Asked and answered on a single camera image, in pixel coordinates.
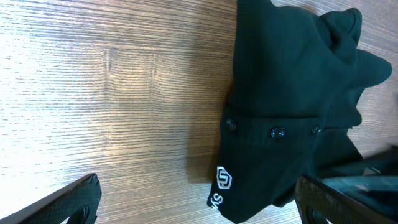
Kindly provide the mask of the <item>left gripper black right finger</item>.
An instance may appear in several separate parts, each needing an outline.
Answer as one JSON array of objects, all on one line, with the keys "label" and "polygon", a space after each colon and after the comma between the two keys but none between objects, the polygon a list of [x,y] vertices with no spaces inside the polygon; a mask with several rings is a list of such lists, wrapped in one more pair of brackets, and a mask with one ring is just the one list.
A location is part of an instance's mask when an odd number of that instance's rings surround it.
[{"label": "left gripper black right finger", "polygon": [[302,223],[397,224],[397,177],[317,180],[303,175],[295,186],[295,202]]}]

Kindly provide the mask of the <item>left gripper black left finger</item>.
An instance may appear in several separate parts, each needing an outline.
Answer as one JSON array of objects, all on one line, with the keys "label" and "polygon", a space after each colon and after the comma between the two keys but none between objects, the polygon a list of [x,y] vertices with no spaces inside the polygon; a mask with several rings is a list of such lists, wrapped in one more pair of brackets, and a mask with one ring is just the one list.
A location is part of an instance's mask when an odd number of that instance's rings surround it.
[{"label": "left gripper black left finger", "polygon": [[94,224],[101,196],[100,180],[90,173],[2,218],[1,224]]}]

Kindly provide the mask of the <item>black t-shirt with logo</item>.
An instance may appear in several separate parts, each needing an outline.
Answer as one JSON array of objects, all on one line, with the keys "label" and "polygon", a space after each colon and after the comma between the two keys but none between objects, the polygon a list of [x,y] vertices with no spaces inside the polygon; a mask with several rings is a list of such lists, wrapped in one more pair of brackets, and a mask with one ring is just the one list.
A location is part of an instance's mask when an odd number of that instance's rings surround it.
[{"label": "black t-shirt with logo", "polygon": [[358,9],[316,15],[268,0],[238,1],[233,85],[207,204],[233,223],[294,198],[302,175],[361,175],[347,135],[362,92],[392,73],[358,49]]}]

